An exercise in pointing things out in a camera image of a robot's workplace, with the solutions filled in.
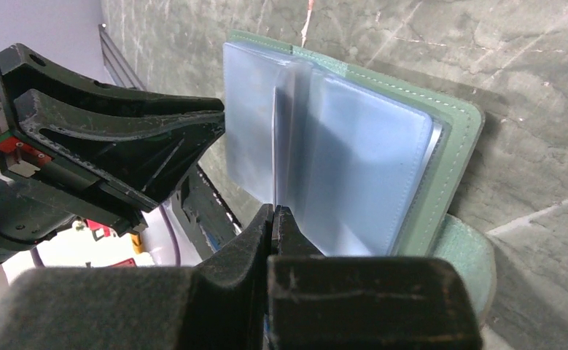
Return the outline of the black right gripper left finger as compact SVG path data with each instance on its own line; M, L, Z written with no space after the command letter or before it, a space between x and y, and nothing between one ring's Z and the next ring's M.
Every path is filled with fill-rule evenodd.
M0 349L261 349L273 214L193 267L26 271L0 302Z

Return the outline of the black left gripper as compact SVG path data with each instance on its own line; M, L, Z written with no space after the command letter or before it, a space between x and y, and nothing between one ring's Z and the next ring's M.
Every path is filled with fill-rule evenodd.
M27 137L98 177L102 194L44 179L49 152L20 133L0 137L0 265L81 217L139 233L141 211L165 201L223 134L218 98L118 87L76 73L24 44L0 52L0 84ZM0 119L10 111L0 88Z

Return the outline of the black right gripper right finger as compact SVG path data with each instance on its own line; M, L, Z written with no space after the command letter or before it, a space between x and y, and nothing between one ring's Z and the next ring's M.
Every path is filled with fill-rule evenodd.
M461 276L436 257L326 257L290 209L273 215L271 349L481 349Z

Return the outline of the green leather card holder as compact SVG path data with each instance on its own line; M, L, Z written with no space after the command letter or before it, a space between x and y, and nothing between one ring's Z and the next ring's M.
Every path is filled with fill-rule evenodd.
M223 46L228 176L280 203L327 256L431 256L464 280L479 322L494 299L494 250L448 213L485 123L474 104L265 36Z

